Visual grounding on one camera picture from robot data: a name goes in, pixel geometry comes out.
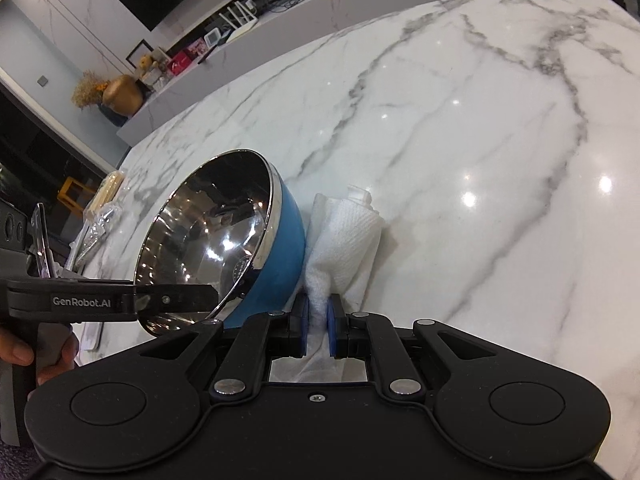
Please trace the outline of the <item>person's left hand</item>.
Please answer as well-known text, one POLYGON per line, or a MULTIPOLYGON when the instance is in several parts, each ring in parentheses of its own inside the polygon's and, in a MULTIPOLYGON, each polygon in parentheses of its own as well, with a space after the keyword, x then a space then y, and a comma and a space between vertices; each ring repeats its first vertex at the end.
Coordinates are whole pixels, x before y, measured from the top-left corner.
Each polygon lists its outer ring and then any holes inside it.
MULTIPOLYGON (((37 384, 41 386, 48 380, 72 370, 75 367, 78 348, 78 339, 73 332, 70 332, 62 345, 58 360, 52 365, 43 367, 37 374, 37 384)), ((4 328, 0 330, 0 356, 3 362, 17 366, 30 365, 35 359, 34 350, 4 328)))

